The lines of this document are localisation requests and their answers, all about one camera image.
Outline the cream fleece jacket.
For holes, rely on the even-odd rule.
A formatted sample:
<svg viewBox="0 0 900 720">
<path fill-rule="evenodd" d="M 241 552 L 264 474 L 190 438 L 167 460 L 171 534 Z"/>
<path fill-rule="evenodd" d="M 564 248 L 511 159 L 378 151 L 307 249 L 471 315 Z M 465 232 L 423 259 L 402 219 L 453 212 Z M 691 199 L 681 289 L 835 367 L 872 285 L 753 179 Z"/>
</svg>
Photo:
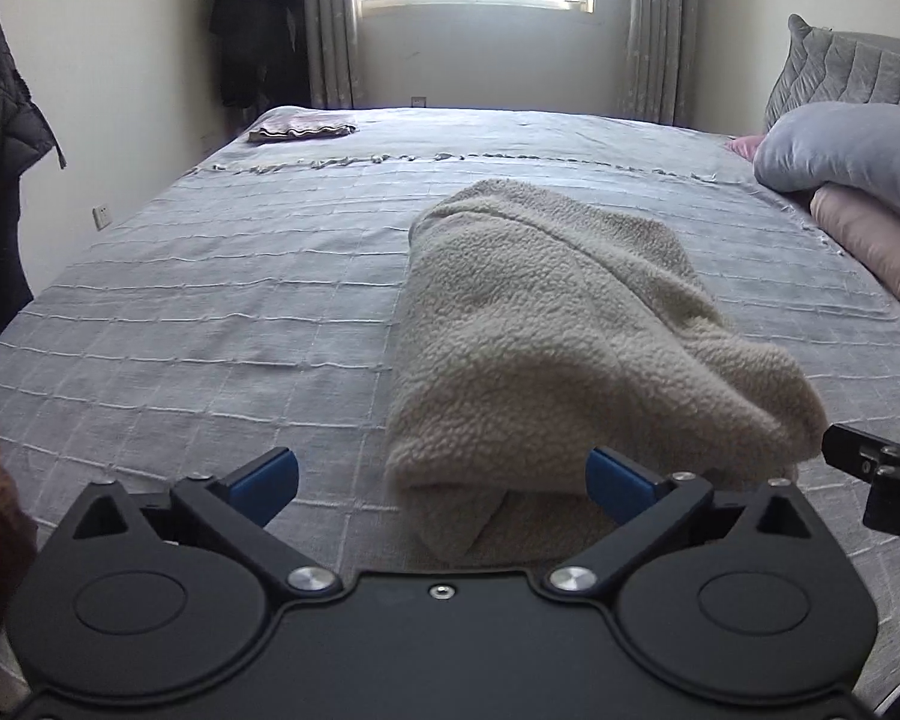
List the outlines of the cream fleece jacket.
<svg viewBox="0 0 900 720">
<path fill-rule="evenodd" d="M 596 447 L 746 489 L 825 427 L 797 361 L 730 327 L 662 223 L 482 181 L 411 226 L 385 473 L 440 561 L 535 564 L 610 533 Z"/>
</svg>

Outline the grey checked bedspread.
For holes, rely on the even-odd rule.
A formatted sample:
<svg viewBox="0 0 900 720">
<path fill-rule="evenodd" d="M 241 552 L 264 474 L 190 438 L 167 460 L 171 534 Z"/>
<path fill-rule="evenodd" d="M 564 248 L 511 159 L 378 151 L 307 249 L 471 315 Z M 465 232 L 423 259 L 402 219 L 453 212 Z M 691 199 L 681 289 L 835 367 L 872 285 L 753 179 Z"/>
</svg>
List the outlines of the grey checked bedspread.
<svg viewBox="0 0 900 720">
<path fill-rule="evenodd" d="M 0 338 L 0 439 L 42 530 L 84 484 L 159 488 L 287 440 L 276 522 L 351 569 L 422 567 L 383 489 L 411 221 L 482 179 L 671 227 L 720 309 L 829 414 L 900 442 L 900 305 L 722 135 L 605 117 L 391 109 L 351 137 L 237 140 L 64 270 Z"/>
</svg>

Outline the blue-grey pillow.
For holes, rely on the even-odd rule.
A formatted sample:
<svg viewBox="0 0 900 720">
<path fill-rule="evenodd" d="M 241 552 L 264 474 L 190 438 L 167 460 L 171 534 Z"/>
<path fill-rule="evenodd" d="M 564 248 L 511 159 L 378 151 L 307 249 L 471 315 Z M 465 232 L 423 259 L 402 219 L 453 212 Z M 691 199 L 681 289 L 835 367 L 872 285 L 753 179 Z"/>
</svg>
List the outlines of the blue-grey pillow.
<svg viewBox="0 0 900 720">
<path fill-rule="evenodd" d="M 900 106 L 829 101 L 797 107 L 758 146 L 754 176 L 779 193 L 826 184 L 855 188 L 900 215 Z"/>
</svg>

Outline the small pink pillow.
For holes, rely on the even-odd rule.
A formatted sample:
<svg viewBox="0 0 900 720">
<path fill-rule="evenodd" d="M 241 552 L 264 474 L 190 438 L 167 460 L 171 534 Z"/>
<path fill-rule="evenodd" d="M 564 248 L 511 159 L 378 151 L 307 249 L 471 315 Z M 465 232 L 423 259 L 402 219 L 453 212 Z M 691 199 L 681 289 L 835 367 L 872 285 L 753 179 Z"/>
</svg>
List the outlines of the small pink pillow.
<svg viewBox="0 0 900 720">
<path fill-rule="evenodd" d="M 743 135 L 743 137 L 730 138 L 725 143 L 725 148 L 736 154 L 736 156 L 740 156 L 743 160 L 747 160 L 748 163 L 754 163 L 756 153 L 758 153 L 759 146 L 763 144 L 763 141 L 764 135 L 762 133 L 759 133 L 759 135 Z"/>
</svg>

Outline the grey quilted cushion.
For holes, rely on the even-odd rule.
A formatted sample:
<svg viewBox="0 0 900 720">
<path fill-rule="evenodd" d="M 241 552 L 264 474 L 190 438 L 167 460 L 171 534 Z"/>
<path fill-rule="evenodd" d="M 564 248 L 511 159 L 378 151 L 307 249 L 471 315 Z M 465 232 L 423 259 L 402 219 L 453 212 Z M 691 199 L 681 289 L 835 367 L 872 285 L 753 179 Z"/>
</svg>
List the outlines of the grey quilted cushion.
<svg viewBox="0 0 900 720">
<path fill-rule="evenodd" d="M 764 107 L 764 130 L 782 115 L 811 103 L 900 106 L 900 55 L 866 50 L 837 36 L 837 31 L 811 26 L 797 13 L 787 20 L 788 52 Z"/>
</svg>

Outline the grey upholstered headboard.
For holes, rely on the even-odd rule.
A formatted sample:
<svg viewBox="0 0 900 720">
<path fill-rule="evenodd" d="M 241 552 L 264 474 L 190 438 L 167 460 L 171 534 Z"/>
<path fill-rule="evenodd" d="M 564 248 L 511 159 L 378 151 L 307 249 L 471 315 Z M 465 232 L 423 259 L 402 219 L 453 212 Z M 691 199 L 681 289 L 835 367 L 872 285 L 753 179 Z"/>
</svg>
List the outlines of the grey upholstered headboard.
<svg viewBox="0 0 900 720">
<path fill-rule="evenodd" d="M 900 37 L 883 36 L 882 34 L 870 34 L 870 32 L 837 31 L 837 36 L 846 41 L 863 46 L 866 50 L 876 50 L 884 54 L 900 55 Z"/>
</svg>

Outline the right grey curtain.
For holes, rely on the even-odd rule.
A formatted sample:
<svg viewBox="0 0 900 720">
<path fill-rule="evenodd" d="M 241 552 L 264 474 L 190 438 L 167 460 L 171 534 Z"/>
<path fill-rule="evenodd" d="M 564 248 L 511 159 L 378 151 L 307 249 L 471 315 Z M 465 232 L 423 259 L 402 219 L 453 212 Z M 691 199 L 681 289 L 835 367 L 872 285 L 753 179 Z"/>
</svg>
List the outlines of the right grey curtain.
<svg viewBox="0 0 900 720">
<path fill-rule="evenodd" d="M 699 0 L 629 0 L 622 115 L 687 127 L 696 82 Z"/>
</svg>

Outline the grey curtain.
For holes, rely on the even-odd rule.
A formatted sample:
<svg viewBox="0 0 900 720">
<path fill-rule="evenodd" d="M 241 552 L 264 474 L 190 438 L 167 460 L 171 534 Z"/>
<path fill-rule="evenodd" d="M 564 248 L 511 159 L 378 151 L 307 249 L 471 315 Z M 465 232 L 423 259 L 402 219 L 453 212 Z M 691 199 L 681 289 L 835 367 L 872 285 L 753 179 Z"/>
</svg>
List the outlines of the grey curtain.
<svg viewBox="0 0 900 720">
<path fill-rule="evenodd" d="M 696 82 L 699 0 L 629 0 L 622 115 L 687 127 Z"/>
<path fill-rule="evenodd" d="M 362 103 L 357 0 L 304 0 L 312 106 L 356 109 Z"/>
</svg>

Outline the left grey curtain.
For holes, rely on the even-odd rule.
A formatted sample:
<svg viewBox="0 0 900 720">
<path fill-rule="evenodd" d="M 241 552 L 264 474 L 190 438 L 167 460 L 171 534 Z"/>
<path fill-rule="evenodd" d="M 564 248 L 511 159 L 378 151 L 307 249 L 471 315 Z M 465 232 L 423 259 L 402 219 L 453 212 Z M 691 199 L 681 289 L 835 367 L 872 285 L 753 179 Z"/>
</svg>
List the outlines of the left grey curtain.
<svg viewBox="0 0 900 720">
<path fill-rule="evenodd" d="M 356 109 L 362 103 L 357 0 L 304 0 L 312 106 Z"/>
</svg>

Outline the dark hanging coat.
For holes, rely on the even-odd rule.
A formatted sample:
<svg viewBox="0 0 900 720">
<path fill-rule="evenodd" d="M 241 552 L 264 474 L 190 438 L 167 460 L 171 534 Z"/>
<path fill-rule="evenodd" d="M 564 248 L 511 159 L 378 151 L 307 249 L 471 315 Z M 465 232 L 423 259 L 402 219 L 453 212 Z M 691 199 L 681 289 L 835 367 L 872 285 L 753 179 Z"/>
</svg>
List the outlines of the dark hanging coat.
<svg viewBox="0 0 900 720">
<path fill-rule="evenodd" d="M 214 0 L 219 94 L 232 109 L 310 104 L 305 0 Z"/>
</svg>

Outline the wall socket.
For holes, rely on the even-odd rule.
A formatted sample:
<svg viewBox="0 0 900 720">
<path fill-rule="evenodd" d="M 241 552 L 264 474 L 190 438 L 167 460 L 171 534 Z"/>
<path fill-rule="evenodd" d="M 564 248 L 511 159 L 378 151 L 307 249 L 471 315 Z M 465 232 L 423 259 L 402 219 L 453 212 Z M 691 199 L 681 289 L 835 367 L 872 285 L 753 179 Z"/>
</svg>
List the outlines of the wall socket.
<svg viewBox="0 0 900 720">
<path fill-rule="evenodd" d="M 92 208 L 92 218 L 94 218 L 95 229 L 103 231 L 112 224 L 112 213 L 107 205 L 97 205 Z"/>
</svg>

